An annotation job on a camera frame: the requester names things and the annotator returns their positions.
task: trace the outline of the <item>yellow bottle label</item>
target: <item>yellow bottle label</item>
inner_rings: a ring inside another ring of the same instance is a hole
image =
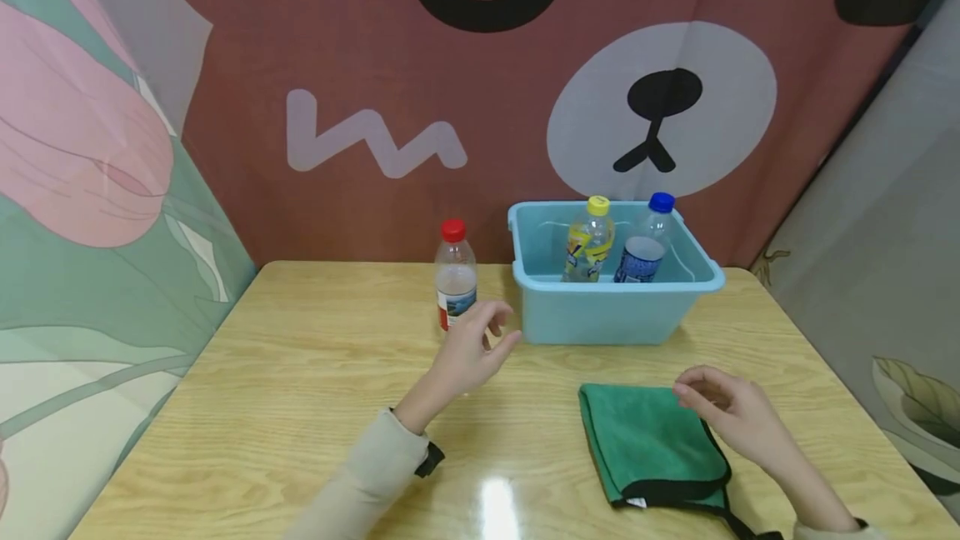
[[[584,252],[587,254],[587,262],[592,264],[603,263],[607,261],[607,255],[610,255],[610,249],[613,247],[613,238],[608,239],[600,246],[588,248]]]
[[[577,268],[577,263],[580,263],[581,258],[586,258],[589,266],[587,278],[596,280],[600,277],[600,267],[603,266],[607,256],[610,255],[613,237],[600,246],[587,248],[590,239],[592,239],[590,235],[583,230],[570,230],[570,235],[567,237],[567,262],[563,266],[567,269],[567,273],[572,273]]]

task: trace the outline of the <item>white circle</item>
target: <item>white circle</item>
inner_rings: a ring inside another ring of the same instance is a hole
[[[642,143],[647,119],[627,105],[644,75],[686,68],[702,96],[665,117],[657,137],[677,164],[659,172],[650,159],[629,172],[613,163]],[[757,147],[777,103],[777,77],[763,50],[730,28],[708,22],[644,27],[594,54],[570,78],[547,125],[550,163],[573,190],[644,199],[695,193],[724,178]]]

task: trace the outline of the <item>yellow bottle cap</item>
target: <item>yellow bottle cap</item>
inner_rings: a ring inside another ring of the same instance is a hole
[[[610,211],[610,200],[606,197],[590,197],[587,200],[587,213],[595,218],[604,217]]]

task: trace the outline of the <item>cartoon bear face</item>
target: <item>cartoon bear face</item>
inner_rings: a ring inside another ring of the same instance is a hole
[[[928,0],[187,0],[184,143],[274,258],[429,261],[443,218],[666,191],[749,264]]]

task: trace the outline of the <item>person's left hand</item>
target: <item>person's left hand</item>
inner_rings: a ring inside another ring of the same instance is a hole
[[[424,428],[458,396],[480,388],[510,357],[523,339],[517,330],[491,346],[487,331],[500,337],[500,327],[513,313],[504,301],[475,302],[447,331],[447,339],[433,365],[393,409],[393,415],[412,433]]]

